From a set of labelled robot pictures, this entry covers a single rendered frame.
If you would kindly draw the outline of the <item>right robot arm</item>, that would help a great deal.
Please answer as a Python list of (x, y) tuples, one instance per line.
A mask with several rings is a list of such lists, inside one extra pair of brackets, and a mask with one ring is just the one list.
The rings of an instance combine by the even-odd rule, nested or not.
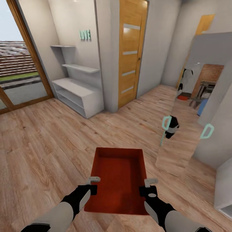
[(165, 230), (165, 232), (214, 232), (207, 226), (198, 223), (179, 213), (169, 203), (158, 199), (156, 186), (158, 179), (144, 179), (145, 186), (139, 187), (141, 197), (145, 197), (145, 209), (148, 214)]

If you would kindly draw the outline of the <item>storage box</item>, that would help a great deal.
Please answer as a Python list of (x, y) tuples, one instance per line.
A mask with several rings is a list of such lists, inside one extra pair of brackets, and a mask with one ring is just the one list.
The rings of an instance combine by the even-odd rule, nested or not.
[(91, 195), (84, 211), (92, 213), (149, 215), (139, 187), (147, 179), (143, 150), (97, 147), (91, 177), (100, 177), (97, 194)]

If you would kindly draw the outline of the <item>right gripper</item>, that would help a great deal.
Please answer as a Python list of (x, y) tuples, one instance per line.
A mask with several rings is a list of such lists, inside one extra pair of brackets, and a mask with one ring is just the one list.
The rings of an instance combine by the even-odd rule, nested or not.
[(156, 186), (153, 185), (153, 186), (150, 186), (150, 188), (146, 188), (145, 186), (139, 187), (140, 196), (145, 197), (146, 192), (149, 190), (153, 191), (156, 195), (158, 195)]

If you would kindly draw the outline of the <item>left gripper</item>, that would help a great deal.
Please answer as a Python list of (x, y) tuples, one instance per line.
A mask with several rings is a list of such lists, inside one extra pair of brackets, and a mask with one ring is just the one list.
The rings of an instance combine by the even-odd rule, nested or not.
[(91, 195), (97, 194), (97, 185), (88, 185), (91, 190)]

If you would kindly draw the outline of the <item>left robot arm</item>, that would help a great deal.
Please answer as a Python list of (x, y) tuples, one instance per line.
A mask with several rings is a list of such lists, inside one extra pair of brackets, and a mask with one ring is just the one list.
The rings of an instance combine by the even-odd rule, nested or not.
[(85, 185), (78, 185), (69, 195), (47, 213), (31, 221), (20, 232), (66, 232), (71, 222), (85, 206), (91, 195), (97, 194), (100, 177), (87, 177)]

